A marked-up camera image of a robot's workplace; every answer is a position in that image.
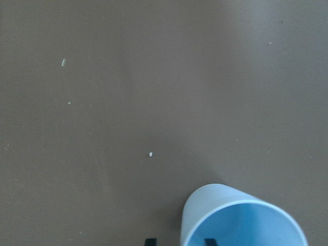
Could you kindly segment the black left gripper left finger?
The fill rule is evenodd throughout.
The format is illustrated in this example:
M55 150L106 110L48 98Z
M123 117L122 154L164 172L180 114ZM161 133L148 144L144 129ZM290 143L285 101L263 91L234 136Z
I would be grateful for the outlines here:
M156 238L147 238L145 240L145 246L156 246Z

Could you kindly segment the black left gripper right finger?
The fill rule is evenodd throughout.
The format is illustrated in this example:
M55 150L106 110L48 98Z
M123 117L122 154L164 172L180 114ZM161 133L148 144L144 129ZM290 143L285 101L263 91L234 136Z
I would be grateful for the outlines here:
M217 241L214 238L206 238L204 239L205 246L217 246Z

